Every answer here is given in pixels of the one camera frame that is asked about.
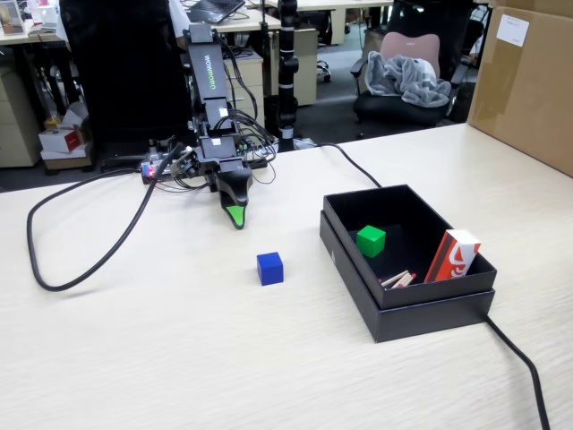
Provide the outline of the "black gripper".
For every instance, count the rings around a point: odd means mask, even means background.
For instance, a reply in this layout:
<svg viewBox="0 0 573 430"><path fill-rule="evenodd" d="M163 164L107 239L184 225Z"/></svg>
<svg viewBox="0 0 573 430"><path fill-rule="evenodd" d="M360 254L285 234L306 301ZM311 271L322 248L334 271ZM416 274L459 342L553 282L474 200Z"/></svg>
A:
<svg viewBox="0 0 573 430"><path fill-rule="evenodd" d="M199 172L217 173L217 187L221 205L236 229L245 225L245 210L252 186L252 170L242 168L233 136L204 137L196 151Z"/></svg>

